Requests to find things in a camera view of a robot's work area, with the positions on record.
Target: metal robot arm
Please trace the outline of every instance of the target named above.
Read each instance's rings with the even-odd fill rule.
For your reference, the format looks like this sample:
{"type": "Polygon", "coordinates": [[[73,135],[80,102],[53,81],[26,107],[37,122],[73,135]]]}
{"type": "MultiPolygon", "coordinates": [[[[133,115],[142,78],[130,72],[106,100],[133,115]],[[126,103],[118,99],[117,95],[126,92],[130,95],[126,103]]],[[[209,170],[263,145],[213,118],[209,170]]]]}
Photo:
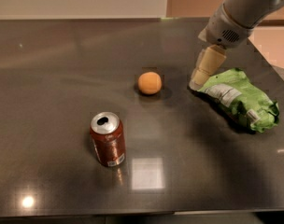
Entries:
{"type": "Polygon", "coordinates": [[[198,90],[268,14],[282,8],[284,0],[225,0],[209,19],[199,38],[212,44],[204,49],[192,73],[190,88],[198,90]]]}

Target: crumpled bag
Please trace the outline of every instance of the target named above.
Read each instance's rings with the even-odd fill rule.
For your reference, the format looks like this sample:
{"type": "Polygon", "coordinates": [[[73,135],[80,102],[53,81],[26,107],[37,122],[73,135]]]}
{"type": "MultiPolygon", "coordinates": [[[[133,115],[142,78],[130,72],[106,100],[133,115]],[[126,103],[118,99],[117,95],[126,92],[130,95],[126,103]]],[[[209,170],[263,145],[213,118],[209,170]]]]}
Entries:
{"type": "Polygon", "coordinates": [[[253,86],[241,69],[211,77],[198,92],[208,95],[231,119],[252,131],[263,133],[279,124],[278,103],[253,86]]]}

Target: green bag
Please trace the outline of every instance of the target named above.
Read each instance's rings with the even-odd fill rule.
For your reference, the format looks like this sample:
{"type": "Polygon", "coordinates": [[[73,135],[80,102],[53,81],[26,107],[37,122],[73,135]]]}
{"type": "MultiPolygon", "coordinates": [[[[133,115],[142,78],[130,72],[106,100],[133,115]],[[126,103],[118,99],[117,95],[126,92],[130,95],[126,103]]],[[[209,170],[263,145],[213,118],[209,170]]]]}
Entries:
{"type": "Polygon", "coordinates": [[[253,86],[238,68],[211,77],[198,91],[212,98],[235,122],[252,131],[263,133],[279,123],[278,103],[253,86]]]}

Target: red can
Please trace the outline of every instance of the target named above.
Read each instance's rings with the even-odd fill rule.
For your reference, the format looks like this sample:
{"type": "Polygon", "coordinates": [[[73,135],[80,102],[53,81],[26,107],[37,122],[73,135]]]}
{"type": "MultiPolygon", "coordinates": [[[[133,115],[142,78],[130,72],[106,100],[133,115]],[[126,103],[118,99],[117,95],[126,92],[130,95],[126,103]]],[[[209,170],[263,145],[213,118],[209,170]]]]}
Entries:
{"type": "Polygon", "coordinates": [[[117,115],[102,112],[92,119],[90,134],[95,152],[105,167],[119,165],[125,159],[123,125],[117,115]]]}

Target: ball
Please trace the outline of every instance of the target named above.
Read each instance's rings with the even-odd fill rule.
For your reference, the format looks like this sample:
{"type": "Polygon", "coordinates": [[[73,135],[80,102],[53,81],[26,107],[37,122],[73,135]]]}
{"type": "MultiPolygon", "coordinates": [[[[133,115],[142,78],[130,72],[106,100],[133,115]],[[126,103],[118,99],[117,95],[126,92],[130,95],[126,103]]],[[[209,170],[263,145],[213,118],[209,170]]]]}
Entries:
{"type": "Polygon", "coordinates": [[[155,94],[160,91],[161,87],[161,78],[155,72],[147,72],[139,77],[138,88],[144,94],[155,94]]]}

